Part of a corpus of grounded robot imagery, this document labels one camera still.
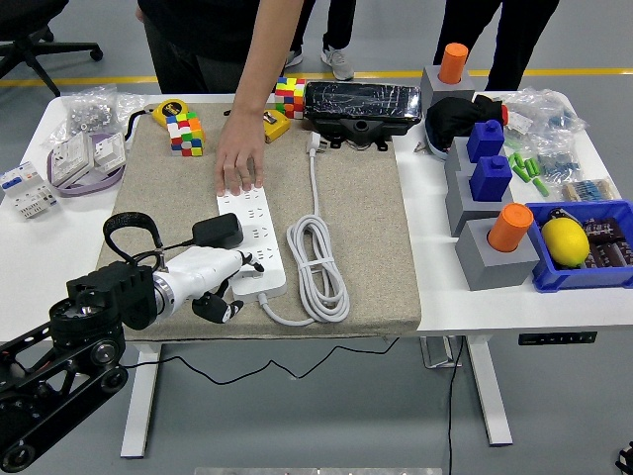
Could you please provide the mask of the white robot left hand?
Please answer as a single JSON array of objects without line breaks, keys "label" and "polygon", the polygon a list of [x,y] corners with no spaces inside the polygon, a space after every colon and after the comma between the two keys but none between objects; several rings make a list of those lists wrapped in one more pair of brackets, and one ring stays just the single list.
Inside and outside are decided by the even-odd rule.
[{"label": "white robot left hand", "polygon": [[156,321],[171,317],[186,301],[194,314],[215,324],[224,324],[243,307],[236,300],[227,303],[224,293],[229,280],[243,265],[256,272],[264,267],[250,252],[193,246],[170,259],[166,271],[153,273]]}]

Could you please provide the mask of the person's left hand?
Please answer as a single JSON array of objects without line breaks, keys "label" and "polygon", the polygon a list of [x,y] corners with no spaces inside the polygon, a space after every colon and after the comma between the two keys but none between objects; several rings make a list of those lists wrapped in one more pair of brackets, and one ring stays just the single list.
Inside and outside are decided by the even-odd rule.
[{"label": "person's left hand", "polygon": [[263,112],[233,107],[216,149],[214,178],[218,196],[226,191],[239,195],[263,186],[264,146]]}]

